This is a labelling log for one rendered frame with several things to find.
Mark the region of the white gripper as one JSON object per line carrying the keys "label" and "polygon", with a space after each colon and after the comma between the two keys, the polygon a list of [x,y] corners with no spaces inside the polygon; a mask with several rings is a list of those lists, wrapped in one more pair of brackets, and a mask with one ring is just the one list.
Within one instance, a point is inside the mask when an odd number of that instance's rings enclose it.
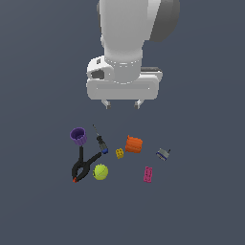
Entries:
{"label": "white gripper", "polygon": [[105,62],[104,56],[93,58],[87,66],[87,95],[91,100],[101,100],[106,109],[111,109],[108,100],[136,100],[134,107],[140,109],[144,100],[158,96],[163,72],[158,67],[142,67],[139,77],[132,82],[114,80],[114,67]]}

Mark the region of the orange ribbed block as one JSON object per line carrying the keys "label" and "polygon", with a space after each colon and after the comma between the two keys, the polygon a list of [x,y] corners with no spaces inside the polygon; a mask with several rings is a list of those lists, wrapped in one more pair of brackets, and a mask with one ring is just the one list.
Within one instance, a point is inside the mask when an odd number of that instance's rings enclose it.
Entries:
{"label": "orange ribbed block", "polygon": [[142,150],[143,141],[138,138],[127,136],[125,151],[126,152],[133,152],[133,153],[140,153]]}

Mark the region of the black screwdriver blue tip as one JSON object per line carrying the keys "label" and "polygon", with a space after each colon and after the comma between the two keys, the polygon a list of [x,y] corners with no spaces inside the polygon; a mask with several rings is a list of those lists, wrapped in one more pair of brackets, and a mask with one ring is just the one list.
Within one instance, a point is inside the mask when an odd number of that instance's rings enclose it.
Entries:
{"label": "black screwdriver blue tip", "polygon": [[101,152],[103,154],[107,154],[108,153],[108,147],[107,147],[106,143],[103,141],[102,136],[100,134],[97,134],[97,140],[99,142]]}

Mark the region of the purple cup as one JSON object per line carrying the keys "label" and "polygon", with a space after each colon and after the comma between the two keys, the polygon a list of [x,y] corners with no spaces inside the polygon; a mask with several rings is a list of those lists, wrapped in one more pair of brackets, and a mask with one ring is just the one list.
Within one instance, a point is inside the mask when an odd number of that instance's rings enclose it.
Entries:
{"label": "purple cup", "polygon": [[82,127],[74,128],[70,132],[70,138],[76,145],[84,145],[87,142],[85,129]]}

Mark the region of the yellow-green tennis ball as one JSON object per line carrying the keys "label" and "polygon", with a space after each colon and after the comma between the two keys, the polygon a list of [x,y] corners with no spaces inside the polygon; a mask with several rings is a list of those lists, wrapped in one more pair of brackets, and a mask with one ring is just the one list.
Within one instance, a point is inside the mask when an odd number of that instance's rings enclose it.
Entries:
{"label": "yellow-green tennis ball", "polygon": [[108,167],[103,165],[103,164],[99,164],[96,165],[94,170],[93,170],[93,176],[97,179],[97,180],[104,180],[108,175]]}

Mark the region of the pink toy brick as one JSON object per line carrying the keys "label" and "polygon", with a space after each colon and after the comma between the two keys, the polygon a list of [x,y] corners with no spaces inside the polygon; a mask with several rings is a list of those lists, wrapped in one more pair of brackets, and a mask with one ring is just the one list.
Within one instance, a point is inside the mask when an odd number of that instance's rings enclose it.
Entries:
{"label": "pink toy brick", "polygon": [[152,168],[151,167],[146,167],[145,168],[145,175],[144,175],[144,181],[146,183],[150,183],[152,178]]}

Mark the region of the black spring clamp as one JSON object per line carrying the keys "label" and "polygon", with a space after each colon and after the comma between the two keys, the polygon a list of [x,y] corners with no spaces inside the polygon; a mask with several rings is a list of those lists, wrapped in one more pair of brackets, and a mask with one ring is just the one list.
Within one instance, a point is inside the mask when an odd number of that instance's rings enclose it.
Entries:
{"label": "black spring clamp", "polygon": [[98,160],[98,158],[101,156],[101,153],[97,153],[93,157],[91,157],[89,160],[84,161],[83,160],[83,146],[79,148],[79,157],[77,162],[72,167],[72,177],[73,181],[77,183],[81,179],[83,179],[90,171],[90,166]]}

